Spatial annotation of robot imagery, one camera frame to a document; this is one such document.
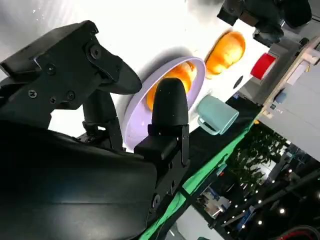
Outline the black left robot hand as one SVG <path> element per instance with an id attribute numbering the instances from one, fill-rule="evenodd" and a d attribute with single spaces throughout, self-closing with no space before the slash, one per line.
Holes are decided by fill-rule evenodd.
<path id="1" fill-rule="evenodd" d="M 274 0 L 225 0 L 217 17 L 231 26 L 240 20 L 254 27 L 253 39 L 267 47 L 284 36 L 280 9 Z"/>

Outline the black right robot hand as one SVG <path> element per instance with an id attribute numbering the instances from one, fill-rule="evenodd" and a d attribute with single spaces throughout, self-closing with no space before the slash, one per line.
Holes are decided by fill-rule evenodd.
<path id="1" fill-rule="evenodd" d="M 138 93 L 134 70 L 89 20 L 55 28 L 1 62 L 0 237 L 131 240 L 189 167 L 183 83 L 162 80 L 132 153 L 111 95 Z"/>

